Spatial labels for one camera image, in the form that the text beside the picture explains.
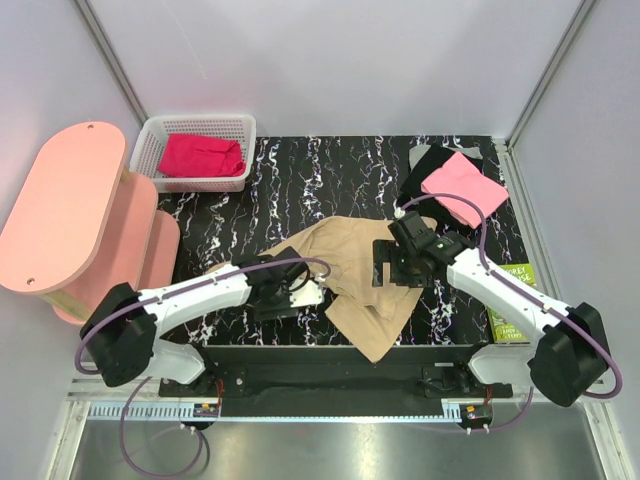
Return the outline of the beige t shirt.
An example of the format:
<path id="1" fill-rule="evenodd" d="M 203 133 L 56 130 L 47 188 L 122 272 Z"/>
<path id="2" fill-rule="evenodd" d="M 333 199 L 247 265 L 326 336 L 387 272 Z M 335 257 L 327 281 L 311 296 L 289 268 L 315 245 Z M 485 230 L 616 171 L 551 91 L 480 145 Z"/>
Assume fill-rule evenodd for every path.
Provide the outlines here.
<path id="1" fill-rule="evenodd" d="M 335 298 L 325 315 L 372 363 L 398 340 L 423 293 L 391 283 L 372 285 L 373 242 L 392 238 L 388 225 L 387 220 L 331 216 L 261 251 L 276 255 L 291 247 L 330 265 L 325 285 Z"/>

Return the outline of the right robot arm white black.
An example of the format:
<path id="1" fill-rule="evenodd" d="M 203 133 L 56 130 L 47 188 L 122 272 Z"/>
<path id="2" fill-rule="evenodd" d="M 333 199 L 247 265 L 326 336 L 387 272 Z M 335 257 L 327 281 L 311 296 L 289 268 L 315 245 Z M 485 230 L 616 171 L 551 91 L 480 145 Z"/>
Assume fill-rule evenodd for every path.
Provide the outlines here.
<path id="1" fill-rule="evenodd" d="M 493 384 L 520 385 L 569 407 L 609 370 L 602 318 L 591 305 L 571 307 L 535 290 L 489 261 L 462 235 L 437 234 L 415 211 L 388 229 L 391 239 L 372 243 L 373 286 L 424 289 L 441 277 L 526 337 L 514 345 L 485 345 L 459 366 L 454 384 L 463 395 L 476 396 Z"/>

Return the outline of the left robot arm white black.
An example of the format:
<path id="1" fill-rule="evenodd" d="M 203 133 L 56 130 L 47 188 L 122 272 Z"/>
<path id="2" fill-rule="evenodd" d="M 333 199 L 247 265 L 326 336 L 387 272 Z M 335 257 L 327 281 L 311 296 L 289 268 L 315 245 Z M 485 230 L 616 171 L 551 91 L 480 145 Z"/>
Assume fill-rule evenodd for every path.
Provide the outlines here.
<path id="1" fill-rule="evenodd" d="M 324 299 L 325 273 L 311 271 L 311 259 L 254 257 L 226 264 L 191 280 L 135 291 L 113 287 L 80 331 L 74 362 L 85 375 L 119 387 L 138 377 L 182 384 L 196 396 L 215 386 L 216 372 L 190 344 L 164 334 L 206 314 L 248 305 L 260 318 L 291 316 Z"/>

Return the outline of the white plastic basket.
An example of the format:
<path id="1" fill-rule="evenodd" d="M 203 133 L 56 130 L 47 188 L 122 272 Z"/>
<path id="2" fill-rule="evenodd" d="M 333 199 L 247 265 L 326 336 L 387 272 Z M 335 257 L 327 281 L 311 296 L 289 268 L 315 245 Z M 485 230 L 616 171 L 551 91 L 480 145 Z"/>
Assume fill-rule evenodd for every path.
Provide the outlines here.
<path id="1" fill-rule="evenodd" d="M 248 114 L 154 116 L 144 123 L 129 170 L 151 178 L 160 193 L 240 192 L 256 132 Z"/>

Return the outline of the pink tiered shelf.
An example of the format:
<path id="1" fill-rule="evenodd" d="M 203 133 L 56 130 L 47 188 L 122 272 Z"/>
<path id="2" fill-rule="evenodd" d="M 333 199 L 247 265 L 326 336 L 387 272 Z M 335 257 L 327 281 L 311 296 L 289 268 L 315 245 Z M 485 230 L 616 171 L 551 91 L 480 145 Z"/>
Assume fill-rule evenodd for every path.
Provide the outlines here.
<path id="1" fill-rule="evenodd" d="M 124 134 L 106 122 L 70 126 L 41 147 L 1 233 L 3 287 L 81 326 L 118 284 L 170 284 L 179 226 L 125 153 Z"/>

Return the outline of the magenta t shirt in basket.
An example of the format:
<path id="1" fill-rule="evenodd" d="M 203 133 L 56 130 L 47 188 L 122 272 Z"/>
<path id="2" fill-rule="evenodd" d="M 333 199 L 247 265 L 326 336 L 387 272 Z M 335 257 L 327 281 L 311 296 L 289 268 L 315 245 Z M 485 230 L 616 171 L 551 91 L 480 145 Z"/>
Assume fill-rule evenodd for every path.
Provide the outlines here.
<path id="1" fill-rule="evenodd" d="M 239 177 L 246 171 L 240 144 L 194 134 L 170 134 L 157 170 L 175 178 Z"/>

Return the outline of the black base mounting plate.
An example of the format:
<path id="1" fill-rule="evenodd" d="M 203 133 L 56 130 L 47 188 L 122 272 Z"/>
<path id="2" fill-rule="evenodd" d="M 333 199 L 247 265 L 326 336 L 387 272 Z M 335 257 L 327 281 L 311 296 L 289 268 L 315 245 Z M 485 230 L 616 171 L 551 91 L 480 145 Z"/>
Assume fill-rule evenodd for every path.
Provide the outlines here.
<path id="1" fill-rule="evenodd" d="M 372 363 L 347 346 L 212 346 L 195 385 L 161 379 L 171 399 L 222 397 L 225 418 L 418 417 L 443 413 L 443 400 L 508 399 L 506 384 L 475 378 L 475 346 L 394 346 Z"/>

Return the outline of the pink folded t shirt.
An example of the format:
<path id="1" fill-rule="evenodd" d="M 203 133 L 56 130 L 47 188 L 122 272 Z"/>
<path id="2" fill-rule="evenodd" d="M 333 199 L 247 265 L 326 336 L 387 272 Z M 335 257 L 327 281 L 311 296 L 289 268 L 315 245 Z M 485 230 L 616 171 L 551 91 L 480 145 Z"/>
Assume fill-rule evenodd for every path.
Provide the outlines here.
<path id="1" fill-rule="evenodd" d="M 456 152 L 442 167 L 430 174 L 422 183 L 423 193 L 446 193 L 472 202 L 487 218 L 508 198 L 508 191 L 499 183 L 484 176 L 462 153 Z M 463 225 L 477 228 L 481 217 L 465 202 L 449 197 L 437 197 L 452 216 Z"/>

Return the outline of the black folded t shirt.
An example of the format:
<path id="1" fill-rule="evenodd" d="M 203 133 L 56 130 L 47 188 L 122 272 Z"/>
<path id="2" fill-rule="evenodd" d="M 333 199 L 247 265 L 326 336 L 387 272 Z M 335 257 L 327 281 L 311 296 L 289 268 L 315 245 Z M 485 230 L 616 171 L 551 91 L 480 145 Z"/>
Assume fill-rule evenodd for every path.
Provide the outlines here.
<path id="1" fill-rule="evenodd" d="M 409 171 L 407 178 L 400 186 L 400 196 L 397 204 L 402 206 L 410 200 L 423 194 L 421 183 L 444 163 L 455 152 L 445 150 L 445 147 L 430 149 L 418 162 L 413 170 Z M 439 226 L 448 225 L 454 228 L 461 228 L 463 224 L 455 219 L 452 214 L 442 206 L 436 199 L 427 199 L 410 207 L 411 210 L 418 211 L 421 216 L 430 217 L 437 221 Z"/>

